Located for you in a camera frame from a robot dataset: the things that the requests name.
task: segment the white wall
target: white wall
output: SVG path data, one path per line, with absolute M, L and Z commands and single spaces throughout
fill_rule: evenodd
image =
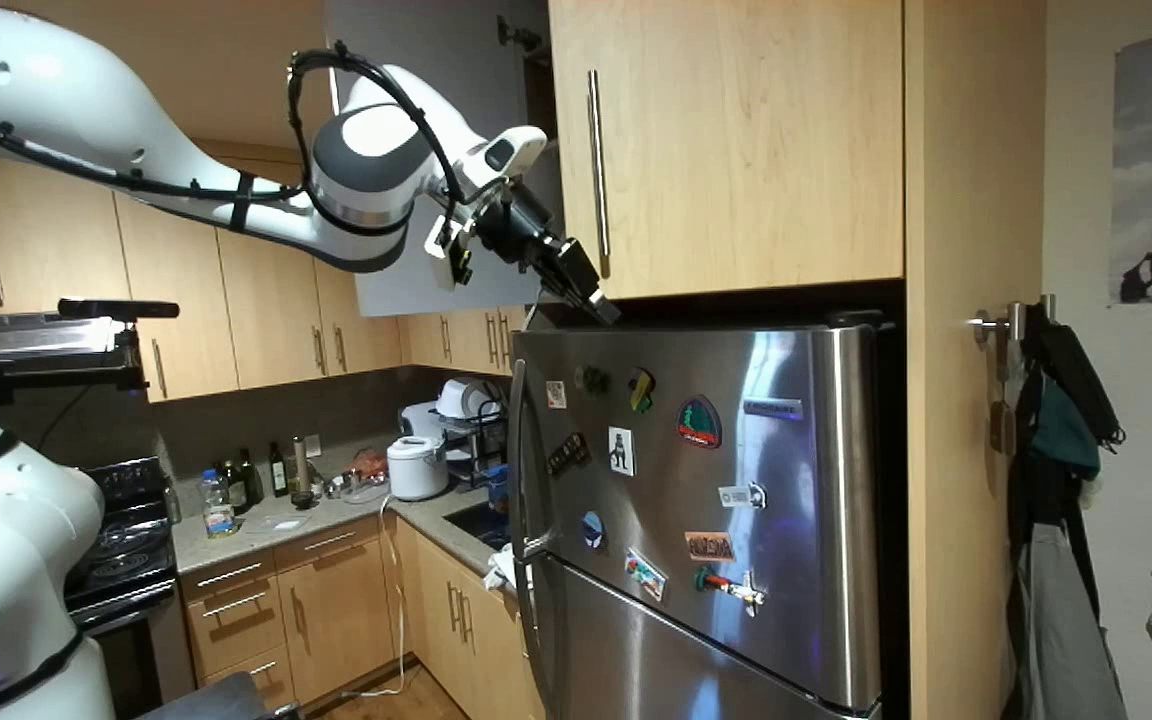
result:
M 1128 426 L 1089 496 L 1089 536 L 1128 712 L 1152 720 L 1152 307 L 1109 303 L 1110 50 L 1147 37 L 1152 0 L 1047 0 L 1043 282 Z

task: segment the stove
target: stove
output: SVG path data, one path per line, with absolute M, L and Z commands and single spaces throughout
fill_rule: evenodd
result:
M 73 618 L 101 643 L 117 717 L 144 717 L 190 690 L 185 607 L 175 591 L 172 478 L 152 455 L 89 469 L 102 525 L 64 574 Z
M 89 469 L 89 475 L 101 482 L 102 525 L 89 556 L 64 574 L 64 599 L 84 626 L 94 618 L 94 602 L 175 580 L 164 469 L 137 455 Z

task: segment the kitchen counter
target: kitchen counter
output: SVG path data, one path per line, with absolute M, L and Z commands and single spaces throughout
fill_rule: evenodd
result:
M 172 528 L 172 544 L 175 544 L 175 570 L 204 570 L 210 563 L 246 556 L 246 552 L 265 552 L 361 514 L 376 514 L 376 513 L 396 513 L 403 514 L 412 528 L 421 528 L 429 540 L 437 540 L 439 548 L 448 548 L 458 563 L 469 563 L 473 570 L 487 569 L 492 548 L 469 531 L 458 531 L 454 525 L 448 525 L 442 514 L 482 502 L 487 491 L 482 487 L 451 487 L 442 496 L 431 501 L 393 501 L 388 482 L 371 482 L 361 487 L 352 496 L 340 501 L 318 501 L 308 513 L 296 513 L 287 496 L 269 496 L 265 502 L 256 502 L 252 513 L 242 513 L 242 528 L 233 536 L 207 536 L 204 514 L 185 514 Z

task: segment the floor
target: floor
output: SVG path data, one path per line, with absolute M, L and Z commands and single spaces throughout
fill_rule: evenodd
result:
M 315 720 L 465 720 L 451 694 L 421 665 L 412 665 L 403 686 L 388 694 L 396 683 L 398 681 L 393 676 L 376 694 L 337 705 Z

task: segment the refrigerator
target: refrigerator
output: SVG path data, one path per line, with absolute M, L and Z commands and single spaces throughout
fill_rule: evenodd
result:
M 902 717 L 893 322 L 529 326 L 512 552 L 552 720 Z

